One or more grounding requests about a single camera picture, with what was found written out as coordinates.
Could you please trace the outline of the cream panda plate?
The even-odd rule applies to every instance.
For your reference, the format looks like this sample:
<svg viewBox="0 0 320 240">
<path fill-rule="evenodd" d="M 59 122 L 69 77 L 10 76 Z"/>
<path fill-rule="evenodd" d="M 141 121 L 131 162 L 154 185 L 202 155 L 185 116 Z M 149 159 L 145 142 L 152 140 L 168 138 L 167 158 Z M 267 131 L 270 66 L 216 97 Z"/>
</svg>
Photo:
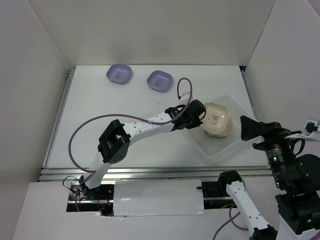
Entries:
<svg viewBox="0 0 320 240">
<path fill-rule="evenodd" d="M 200 128 L 211 135 L 221 134 L 227 127 L 230 119 L 228 109 L 220 104 L 206 102 L 205 112 L 200 115 Z"/>
<path fill-rule="evenodd" d="M 227 138 L 228 136 L 230 136 L 232 134 L 233 128 L 234 128 L 233 127 L 233 122 L 230 120 L 227 123 L 225 129 L 222 132 L 212 134 L 212 133 L 209 133 L 207 131 L 204 131 L 204 133 L 207 136 L 211 137 L 211 138 L 222 138 L 222 139 L 224 139 L 224 138 Z"/>
</svg>

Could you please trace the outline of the purple panda plate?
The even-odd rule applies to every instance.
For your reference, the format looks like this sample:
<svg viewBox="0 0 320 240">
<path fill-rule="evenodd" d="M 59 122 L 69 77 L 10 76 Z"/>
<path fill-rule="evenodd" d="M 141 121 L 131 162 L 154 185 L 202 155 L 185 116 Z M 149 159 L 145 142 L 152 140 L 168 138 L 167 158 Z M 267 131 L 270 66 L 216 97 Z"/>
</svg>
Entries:
<svg viewBox="0 0 320 240">
<path fill-rule="evenodd" d="M 125 64 L 113 64 L 106 72 L 107 79 L 116 84 L 126 84 L 132 76 L 132 68 Z"/>
<path fill-rule="evenodd" d="M 166 92 L 173 83 L 173 76 L 161 70 L 153 71 L 146 80 L 147 85 L 158 92 Z"/>
</svg>

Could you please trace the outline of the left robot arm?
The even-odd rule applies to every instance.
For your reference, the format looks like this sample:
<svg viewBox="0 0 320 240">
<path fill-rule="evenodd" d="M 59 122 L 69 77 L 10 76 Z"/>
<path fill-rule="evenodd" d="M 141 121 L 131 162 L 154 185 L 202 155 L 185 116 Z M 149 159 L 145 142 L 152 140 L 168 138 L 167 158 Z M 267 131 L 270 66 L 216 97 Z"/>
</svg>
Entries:
<svg viewBox="0 0 320 240">
<path fill-rule="evenodd" d="M 169 107 L 146 122 L 121 123 L 118 119 L 113 120 L 98 139 L 97 154 L 89 167 L 90 172 L 79 179 L 81 194 L 87 200 L 97 197 L 104 175 L 112 165 L 126 157 L 134 143 L 158 134 L 199 127 L 205 114 L 206 107 L 195 99 L 189 105 Z"/>
</svg>

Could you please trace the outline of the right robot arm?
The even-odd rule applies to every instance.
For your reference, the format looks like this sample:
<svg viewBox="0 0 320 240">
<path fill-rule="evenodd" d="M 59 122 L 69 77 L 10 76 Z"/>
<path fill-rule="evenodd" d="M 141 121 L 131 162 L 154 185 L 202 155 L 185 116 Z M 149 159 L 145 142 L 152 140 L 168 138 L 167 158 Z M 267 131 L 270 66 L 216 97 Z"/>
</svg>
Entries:
<svg viewBox="0 0 320 240">
<path fill-rule="evenodd" d="M 262 137 L 252 147 L 266 153 L 275 185 L 284 194 L 275 196 L 279 227 L 274 227 L 261 215 L 247 193 L 237 171 L 219 175 L 218 191 L 230 196 L 239 209 L 251 240 L 318 240 L 320 238 L 320 158 L 301 154 L 305 143 L 320 140 L 320 122 L 308 119 L 303 131 L 290 131 L 278 122 L 258 122 L 240 117 L 241 139 L 249 141 Z M 294 153 L 295 144 L 300 149 Z"/>
</svg>

